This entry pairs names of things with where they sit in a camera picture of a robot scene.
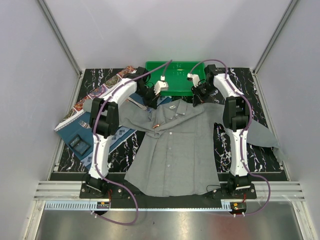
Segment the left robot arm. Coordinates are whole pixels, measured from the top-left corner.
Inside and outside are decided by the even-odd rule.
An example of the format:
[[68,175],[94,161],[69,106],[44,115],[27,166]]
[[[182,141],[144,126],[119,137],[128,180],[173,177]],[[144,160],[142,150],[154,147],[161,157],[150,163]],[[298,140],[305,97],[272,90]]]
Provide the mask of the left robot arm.
[[89,125],[93,135],[92,163],[82,192],[90,192],[97,198],[108,193],[108,183],[103,180],[108,175],[108,155],[111,140],[120,127],[119,108],[136,93],[142,97],[145,106],[156,109],[159,95],[155,88],[147,86],[151,73],[143,67],[127,73],[122,80],[104,97],[92,100]]

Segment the grey button shirt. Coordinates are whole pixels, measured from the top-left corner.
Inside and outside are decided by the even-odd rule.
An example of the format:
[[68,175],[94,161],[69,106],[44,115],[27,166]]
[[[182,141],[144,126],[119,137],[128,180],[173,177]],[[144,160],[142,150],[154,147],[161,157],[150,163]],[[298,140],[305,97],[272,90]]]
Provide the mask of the grey button shirt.
[[130,101],[119,108],[121,126],[144,132],[143,141],[125,174],[125,180],[141,184],[193,180],[219,183],[214,157],[214,125],[222,123],[224,107],[203,103],[196,107],[181,99],[146,111]]

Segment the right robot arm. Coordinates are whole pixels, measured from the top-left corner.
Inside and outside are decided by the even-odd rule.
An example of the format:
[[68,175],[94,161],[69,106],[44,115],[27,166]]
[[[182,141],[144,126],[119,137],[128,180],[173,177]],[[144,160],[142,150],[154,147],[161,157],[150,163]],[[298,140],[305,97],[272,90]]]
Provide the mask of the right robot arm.
[[232,83],[227,70],[220,71],[214,64],[210,64],[204,71],[204,81],[197,74],[187,74],[187,80],[193,83],[193,105],[203,104],[215,89],[224,97],[222,122],[230,138],[231,167],[227,184],[221,192],[239,199],[248,196],[252,184],[247,159],[247,136],[252,122],[252,107],[245,95]]

